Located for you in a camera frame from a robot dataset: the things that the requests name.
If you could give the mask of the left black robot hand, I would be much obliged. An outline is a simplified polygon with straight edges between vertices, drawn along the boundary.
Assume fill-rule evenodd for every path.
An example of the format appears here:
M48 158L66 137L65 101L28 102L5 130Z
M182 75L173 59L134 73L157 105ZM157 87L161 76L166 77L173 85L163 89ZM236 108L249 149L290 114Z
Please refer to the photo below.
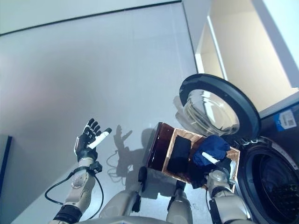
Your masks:
M80 162L86 158L96 161L98 158L96 147L111 132L111 128L101 131L98 122L94 118L91 118L85 125L82 134L76 138L74 153L77 157L77 161Z

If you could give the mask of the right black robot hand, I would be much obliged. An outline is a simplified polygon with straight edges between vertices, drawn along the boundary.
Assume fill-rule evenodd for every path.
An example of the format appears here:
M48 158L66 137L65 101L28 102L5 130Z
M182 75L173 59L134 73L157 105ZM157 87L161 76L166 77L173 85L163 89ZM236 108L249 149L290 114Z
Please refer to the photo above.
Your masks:
M234 160L231 160L228 157L225 157L223 160L217 160L206 152L203 152L202 155L205 159L215 165L215 170L221 171L225 174L226 180L228 182L233 180L237 168L236 162Z

